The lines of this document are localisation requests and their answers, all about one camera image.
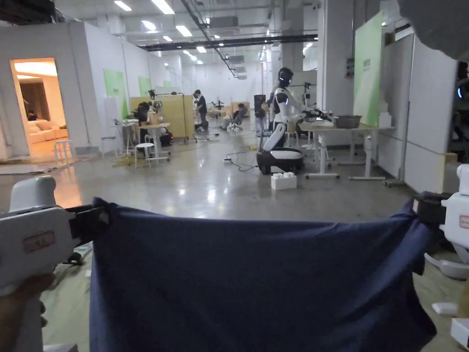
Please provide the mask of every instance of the chair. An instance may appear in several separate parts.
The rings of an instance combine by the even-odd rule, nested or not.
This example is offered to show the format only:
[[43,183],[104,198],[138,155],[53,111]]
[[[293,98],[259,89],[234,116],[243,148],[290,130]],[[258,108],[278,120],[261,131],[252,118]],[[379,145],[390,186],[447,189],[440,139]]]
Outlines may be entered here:
[[287,145],[290,147],[290,135],[296,137],[296,148],[300,149],[300,138],[296,132],[296,125],[294,123],[289,123],[287,126]]
[[[148,163],[148,166],[151,168],[151,163],[150,163],[150,152],[148,151],[148,148],[154,147],[155,145],[153,143],[140,143],[137,144],[135,149],[137,148],[143,148],[145,150],[145,161]],[[135,152],[135,168],[137,168],[137,152]]]
[[101,137],[101,155],[104,157],[104,142],[111,141],[113,143],[114,153],[116,154],[116,158],[118,158],[117,148],[116,148],[116,137]]
[[59,162],[57,152],[59,152],[60,154],[60,160],[65,159],[65,165],[69,164],[68,152],[70,152],[70,159],[76,158],[75,147],[73,146],[73,142],[69,139],[55,142],[55,145],[54,145],[55,161]]

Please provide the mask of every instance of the doorway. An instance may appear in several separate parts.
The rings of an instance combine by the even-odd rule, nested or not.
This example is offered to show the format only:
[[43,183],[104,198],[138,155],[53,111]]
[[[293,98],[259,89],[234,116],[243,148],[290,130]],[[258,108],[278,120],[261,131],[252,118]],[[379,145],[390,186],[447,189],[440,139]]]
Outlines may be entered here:
[[51,159],[55,142],[68,139],[55,60],[12,60],[11,69],[30,156]]

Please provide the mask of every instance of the blue fabric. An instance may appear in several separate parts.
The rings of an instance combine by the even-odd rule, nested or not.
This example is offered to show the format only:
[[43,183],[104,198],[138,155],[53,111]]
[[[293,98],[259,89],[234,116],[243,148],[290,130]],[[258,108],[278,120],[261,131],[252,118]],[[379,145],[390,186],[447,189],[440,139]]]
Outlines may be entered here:
[[414,352],[436,334],[412,271],[432,234],[382,221],[227,221],[107,204],[90,351]]

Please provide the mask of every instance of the concrete floor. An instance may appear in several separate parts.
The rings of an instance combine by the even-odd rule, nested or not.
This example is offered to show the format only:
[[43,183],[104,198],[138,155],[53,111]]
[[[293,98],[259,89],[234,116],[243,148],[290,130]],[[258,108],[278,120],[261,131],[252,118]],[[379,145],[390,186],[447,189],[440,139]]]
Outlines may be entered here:
[[[246,172],[225,164],[223,157],[234,151],[245,151],[255,145],[252,132],[221,131],[213,142],[178,145],[171,150],[172,160],[153,164],[151,169],[113,167],[113,158],[83,161],[69,169],[50,175],[57,180],[57,203],[72,207],[89,203],[93,196],[122,205],[157,213],[199,218],[220,219],[281,219],[332,222],[364,222],[387,217],[409,199],[412,191],[406,187],[388,189],[379,181],[349,181],[349,175],[361,175],[363,167],[338,167],[340,180],[305,180],[299,177],[296,190],[273,191],[270,178],[260,176],[258,169]],[[233,155],[233,161],[256,165],[254,151]],[[345,160],[346,151],[331,152]],[[309,171],[315,167],[308,165]],[[6,211],[13,184],[30,176],[0,176],[0,210]],[[43,294],[49,325],[44,329],[47,344],[78,343],[81,352],[88,351],[89,283],[83,268],[58,267],[60,283],[53,291]],[[458,351],[449,337],[451,320],[433,313],[431,304],[457,301],[462,284],[444,277],[427,266],[423,277],[415,277],[422,304],[438,328],[438,336],[424,351]]]

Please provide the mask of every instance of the white desk leg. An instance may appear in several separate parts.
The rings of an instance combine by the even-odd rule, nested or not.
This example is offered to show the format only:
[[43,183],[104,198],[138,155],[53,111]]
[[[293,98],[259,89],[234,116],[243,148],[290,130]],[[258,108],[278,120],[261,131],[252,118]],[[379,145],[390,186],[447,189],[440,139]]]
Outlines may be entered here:
[[348,162],[339,162],[337,165],[341,166],[351,166],[351,165],[365,165],[363,161],[355,161],[355,132],[350,131],[350,161]]
[[348,179],[354,181],[383,181],[386,177],[371,177],[371,154],[373,153],[373,143],[371,142],[371,135],[367,135],[364,138],[364,146],[366,153],[365,162],[365,176],[351,176]]
[[310,178],[340,178],[339,174],[331,173],[327,174],[325,172],[325,162],[326,162],[326,142],[325,142],[325,135],[319,136],[318,132],[314,132],[313,134],[313,143],[314,143],[314,158],[315,160],[319,159],[319,149],[321,149],[321,157],[320,157],[320,166],[319,166],[319,173],[318,174],[306,174],[305,177],[307,180]]

